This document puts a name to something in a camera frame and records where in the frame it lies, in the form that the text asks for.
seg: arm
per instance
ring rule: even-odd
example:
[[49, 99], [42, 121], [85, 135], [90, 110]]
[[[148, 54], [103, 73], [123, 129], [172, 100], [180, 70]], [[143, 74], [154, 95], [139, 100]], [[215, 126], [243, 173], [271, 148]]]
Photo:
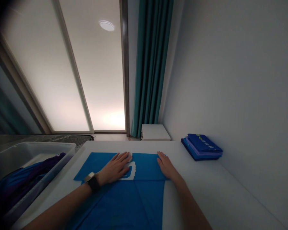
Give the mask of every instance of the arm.
[[169, 157], [163, 152], [157, 152], [158, 164], [162, 173], [171, 181], [173, 181], [179, 195], [182, 216], [185, 229], [209, 229], [212, 230], [207, 219], [190, 193], [186, 182], [172, 165]]
[[[117, 181], [129, 168], [124, 168], [124, 165], [131, 158], [129, 152], [123, 154], [117, 153], [98, 173], [96, 178], [100, 186]], [[74, 214], [77, 208], [92, 194], [92, 190], [87, 183], [82, 184], [67, 196], [59, 200], [53, 206], [48, 208], [28, 225], [23, 230], [28, 229], [58, 229], [63, 226], [69, 218]]]

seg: watch strap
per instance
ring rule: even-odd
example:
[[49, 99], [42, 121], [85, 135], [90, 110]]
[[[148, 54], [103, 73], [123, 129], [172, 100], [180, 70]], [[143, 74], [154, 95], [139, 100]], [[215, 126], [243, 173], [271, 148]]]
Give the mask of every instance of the watch strap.
[[87, 181], [87, 184], [90, 186], [93, 193], [97, 192], [100, 189], [100, 185], [97, 181], [97, 178], [93, 176], [91, 179]]

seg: floor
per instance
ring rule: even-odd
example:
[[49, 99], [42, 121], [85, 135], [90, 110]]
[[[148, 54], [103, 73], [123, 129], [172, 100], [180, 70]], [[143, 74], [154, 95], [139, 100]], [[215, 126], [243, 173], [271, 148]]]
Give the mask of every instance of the floor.
[[92, 134], [95, 141], [140, 141], [139, 138], [126, 137], [126, 134]]

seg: ceiling light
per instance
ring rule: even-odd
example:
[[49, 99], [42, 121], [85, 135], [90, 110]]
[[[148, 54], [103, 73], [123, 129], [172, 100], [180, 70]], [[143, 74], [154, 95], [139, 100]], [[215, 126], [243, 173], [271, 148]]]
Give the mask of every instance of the ceiling light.
[[115, 26], [109, 21], [99, 21], [99, 25], [106, 31], [114, 31]]

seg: person's left hand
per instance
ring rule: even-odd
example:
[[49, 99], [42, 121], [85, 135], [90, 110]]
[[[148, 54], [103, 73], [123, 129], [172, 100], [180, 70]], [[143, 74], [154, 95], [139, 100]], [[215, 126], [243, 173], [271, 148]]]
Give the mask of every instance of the person's left hand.
[[112, 183], [120, 179], [128, 172], [129, 167], [123, 169], [124, 165], [131, 159], [129, 152], [117, 153], [98, 173], [96, 178], [100, 186]]

